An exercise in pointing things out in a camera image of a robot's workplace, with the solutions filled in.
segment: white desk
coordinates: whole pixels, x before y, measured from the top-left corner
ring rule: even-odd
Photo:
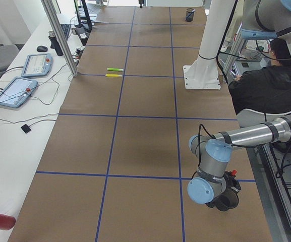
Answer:
[[[59,15],[60,23],[69,23],[70,18]],[[57,56],[50,47],[48,31],[52,30],[47,17],[34,31],[27,43],[21,49],[10,68],[23,66],[27,55],[38,53],[37,46],[45,45],[48,53],[52,54],[53,66],[48,76],[36,78],[39,83],[45,82],[55,74],[66,61],[63,56]],[[77,35],[71,35],[68,45],[72,53],[81,42]],[[11,70],[0,79],[0,88],[5,87],[14,76],[20,76],[22,69]],[[51,105],[44,105],[39,100],[29,98],[19,109],[10,109],[0,106],[0,118],[12,122],[43,116],[49,113],[58,113],[70,85],[71,73],[64,67],[54,79],[60,84],[59,91]],[[38,87],[32,94],[46,103],[52,101],[57,83],[52,80]],[[57,115],[34,119],[25,123],[9,124],[0,121],[0,213],[17,218],[25,196],[40,162],[44,148],[52,131],[53,121],[44,121],[32,126],[32,131],[25,134],[21,130],[23,124],[30,125],[43,119],[56,119]],[[0,230],[0,241],[7,241],[12,230]]]

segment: black cup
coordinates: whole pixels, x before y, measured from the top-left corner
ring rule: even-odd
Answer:
[[[194,19],[194,14],[195,12],[193,12],[194,9],[187,9],[187,12],[186,12],[186,21],[187,22],[191,22],[193,21]]]

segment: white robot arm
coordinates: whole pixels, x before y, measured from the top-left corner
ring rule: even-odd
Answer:
[[[245,0],[242,36],[253,40],[284,39],[291,54],[291,1]],[[291,115],[211,137],[193,136],[189,147],[200,163],[188,184],[190,198],[221,211],[236,207],[241,187],[234,173],[225,172],[232,150],[276,141],[291,141]]]

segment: yellow marker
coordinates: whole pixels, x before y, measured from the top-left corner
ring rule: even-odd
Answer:
[[[123,75],[119,75],[119,74],[106,74],[106,77],[122,77]]]

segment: computer mouse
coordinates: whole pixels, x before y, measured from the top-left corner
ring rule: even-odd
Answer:
[[[48,51],[48,47],[43,46],[43,45],[39,45],[36,49],[37,52],[47,52]]]

